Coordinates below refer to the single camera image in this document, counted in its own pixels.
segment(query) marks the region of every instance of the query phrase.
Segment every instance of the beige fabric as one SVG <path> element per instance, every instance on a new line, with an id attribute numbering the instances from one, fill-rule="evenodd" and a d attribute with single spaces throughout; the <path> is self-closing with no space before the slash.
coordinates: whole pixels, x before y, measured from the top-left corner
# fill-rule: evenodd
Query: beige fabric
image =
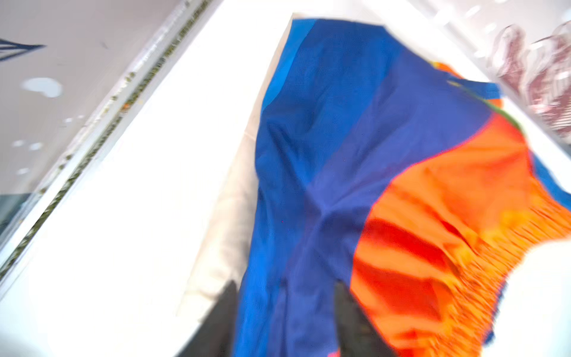
<path id="1" fill-rule="evenodd" d="M 266 78 L 246 125 L 226 183 L 218 197 L 177 315 L 202 321 L 226 283 L 239 286 L 248 265 L 250 242 L 258 200 L 258 177 L 254 168 L 256 136 L 262 102 L 278 66 L 291 28 L 292 16 L 272 58 Z"/>

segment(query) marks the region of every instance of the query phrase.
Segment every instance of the fabric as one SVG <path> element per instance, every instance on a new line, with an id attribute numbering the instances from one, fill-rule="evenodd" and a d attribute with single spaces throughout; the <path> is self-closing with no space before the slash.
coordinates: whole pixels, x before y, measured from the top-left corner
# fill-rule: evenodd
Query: fabric
<path id="1" fill-rule="evenodd" d="M 232 336 L 238 291 L 230 281 L 205 318 L 200 329 L 180 350 L 177 357 L 229 357 L 232 353 Z"/>
<path id="2" fill-rule="evenodd" d="M 397 357 L 363 314 L 349 289 L 336 283 L 334 294 L 339 351 L 328 357 Z"/>
<path id="3" fill-rule="evenodd" d="M 470 86 L 382 27 L 293 22 L 258 131 L 236 356 L 335 353 L 337 280 L 399 355 L 479 354 L 505 277 L 571 214 Z"/>
<path id="4" fill-rule="evenodd" d="M 540 244 L 514 269 L 482 357 L 571 356 L 571 239 Z"/>
<path id="5" fill-rule="evenodd" d="M 242 282 L 248 265 L 258 198 L 254 155 L 262 101 L 278 66 L 290 28 L 291 21 L 272 58 L 228 177 L 216 201 L 177 316 L 203 321 L 228 281 L 234 281 L 237 286 Z"/>

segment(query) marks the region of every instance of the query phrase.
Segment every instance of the colorful cloth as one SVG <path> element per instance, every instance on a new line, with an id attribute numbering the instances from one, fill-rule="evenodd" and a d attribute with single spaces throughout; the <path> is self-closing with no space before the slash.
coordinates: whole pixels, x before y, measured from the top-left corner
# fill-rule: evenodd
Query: colorful cloth
<path id="1" fill-rule="evenodd" d="M 499 93 L 383 27 L 293 21 L 262 106 L 235 356 L 335 353 L 339 280 L 400 356 L 479 354 L 506 275 L 570 234 L 571 200 L 477 97 Z"/>

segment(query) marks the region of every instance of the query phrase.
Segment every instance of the blue fabric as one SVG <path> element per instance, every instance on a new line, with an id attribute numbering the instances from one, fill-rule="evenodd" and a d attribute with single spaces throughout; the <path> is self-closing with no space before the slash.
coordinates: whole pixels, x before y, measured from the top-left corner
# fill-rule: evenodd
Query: blue fabric
<path id="1" fill-rule="evenodd" d="M 289 69 L 293 64 L 295 54 L 305 39 L 305 36 L 307 36 L 309 31 L 313 28 L 314 24 L 314 19 L 300 19 L 292 21 L 287 42 L 285 43 L 282 55 L 280 56 L 280 61 L 278 62 L 272 81 L 270 82 L 270 85 L 266 90 L 266 95 L 264 96 L 262 111 L 266 109 L 268 104 L 270 104 L 276 98 L 278 93 L 280 93 L 280 90 L 282 90 L 287 74 L 289 73 Z"/>
<path id="2" fill-rule="evenodd" d="M 337 350 L 333 287 L 336 280 L 351 284 L 353 255 L 371 206 L 396 175 L 463 143 L 490 115 L 484 103 L 450 86 L 426 61 L 401 52 L 306 189 L 304 234 L 284 273 L 268 356 Z"/>
<path id="3" fill-rule="evenodd" d="M 395 175 L 461 144 L 490 117 L 447 79 L 382 27 L 313 24 L 277 95 L 264 100 L 235 356 L 337 349 L 333 283 L 350 284 L 371 205 Z"/>
<path id="4" fill-rule="evenodd" d="M 258 206 L 235 356 L 266 355 L 279 284 L 305 226 L 305 188 L 370 104 L 402 48 L 382 27 L 317 20 L 278 96 L 263 110 Z"/>
<path id="5" fill-rule="evenodd" d="M 494 309 L 494 321 L 496 320 L 496 316 L 498 315 L 498 311 L 500 309 L 500 303 L 502 301 L 502 299 L 504 298 L 504 291 L 507 287 L 507 283 L 504 282 L 500 288 L 500 292 L 498 293 L 498 297 L 496 299 L 496 308 Z M 488 332 L 488 335 L 486 336 L 485 340 L 484 340 L 484 346 L 489 345 L 490 343 L 492 343 L 494 341 L 494 338 L 496 338 L 495 334 L 494 334 L 494 329 L 493 326 L 490 329 L 490 331 Z"/>
<path id="6" fill-rule="evenodd" d="M 501 98 L 500 88 L 495 83 L 474 82 L 467 79 L 456 78 L 454 76 L 450 76 L 449 80 L 458 83 L 463 88 L 468 89 L 474 93 L 474 95 L 482 99 L 490 100 Z"/>
<path id="7" fill-rule="evenodd" d="M 553 180 L 549 170 L 539 160 L 535 154 L 533 155 L 533 173 L 537 179 L 543 184 L 551 197 L 556 200 L 560 205 L 571 211 L 571 194 L 562 190 L 559 185 Z"/>

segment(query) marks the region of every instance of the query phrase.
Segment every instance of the orange fabric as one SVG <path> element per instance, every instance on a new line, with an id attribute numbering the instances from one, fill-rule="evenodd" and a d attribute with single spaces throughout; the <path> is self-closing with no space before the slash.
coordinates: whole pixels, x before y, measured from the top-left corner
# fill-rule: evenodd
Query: orange fabric
<path id="1" fill-rule="evenodd" d="M 504 103 L 501 99 L 488 99 L 488 102 L 498 108 L 502 108 L 504 106 Z"/>
<path id="2" fill-rule="evenodd" d="M 494 114 L 393 180 L 365 223 L 351 291 L 401 356 L 478 356 L 505 277 L 570 222 L 533 177 L 522 134 Z"/>
<path id="3" fill-rule="evenodd" d="M 454 71 L 450 66 L 448 66 L 442 62 L 434 62 L 434 68 L 436 68 L 442 72 L 448 72 L 450 74 L 453 74 L 455 77 L 462 78 L 462 76 L 460 74 L 456 73 L 456 71 Z"/>

